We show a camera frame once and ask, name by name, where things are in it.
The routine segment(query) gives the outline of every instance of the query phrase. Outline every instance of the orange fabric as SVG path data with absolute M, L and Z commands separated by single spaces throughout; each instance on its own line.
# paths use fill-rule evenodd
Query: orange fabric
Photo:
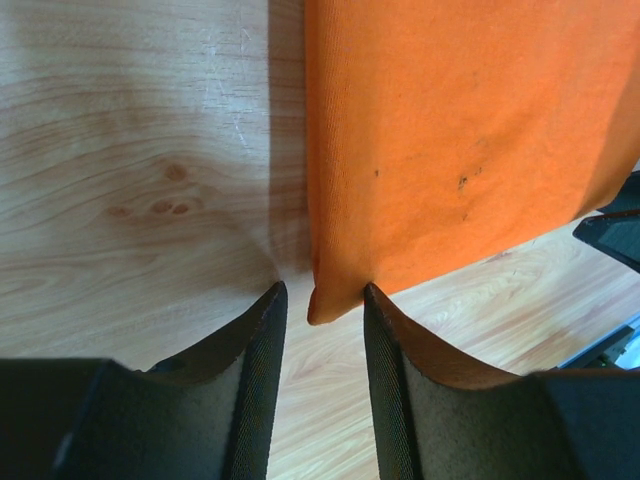
M 606 204 L 640 155 L 638 0 L 307 0 L 329 322 Z

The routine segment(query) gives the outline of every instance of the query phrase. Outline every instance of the black plastic part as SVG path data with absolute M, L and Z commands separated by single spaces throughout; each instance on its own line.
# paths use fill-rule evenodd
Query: black plastic part
M 640 273 L 640 210 L 585 218 L 573 236 Z
M 629 210 L 640 210 L 640 171 L 631 173 L 613 202 L 599 209 L 602 213 L 620 213 Z
M 0 478 L 265 478 L 286 313 L 281 282 L 147 373 L 0 360 Z

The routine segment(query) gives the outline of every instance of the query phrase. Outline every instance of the orange cloth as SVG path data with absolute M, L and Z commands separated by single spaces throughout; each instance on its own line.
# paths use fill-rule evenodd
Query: orange cloth
M 638 0 L 307 0 L 329 322 L 606 204 L 640 155 Z

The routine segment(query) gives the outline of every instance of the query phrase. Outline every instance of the wooden surface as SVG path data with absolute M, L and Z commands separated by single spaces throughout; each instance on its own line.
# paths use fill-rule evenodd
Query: wooden surface
M 370 479 L 362 312 L 305 322 L 302 18 L 301 0 L 0 0 L 0 355 L 145 369 L 284 278 L 269 477 Z M 570 230 L 393 299 L 489 363 L 551 367 L 640 310 L 640 276 Z

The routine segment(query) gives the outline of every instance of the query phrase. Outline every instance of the wooden floor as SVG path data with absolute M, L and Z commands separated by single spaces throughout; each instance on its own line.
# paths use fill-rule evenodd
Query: wooden floor
M 370 479 L 362 311 L 305 322 L 302 19 L 302 0 L 0 0 L 0 355 L 145 369 L 284 278 L 269 477 Z M 394 299 L 485 361 L 551 367 L 640 311 L 640 276 L 571 228 Z

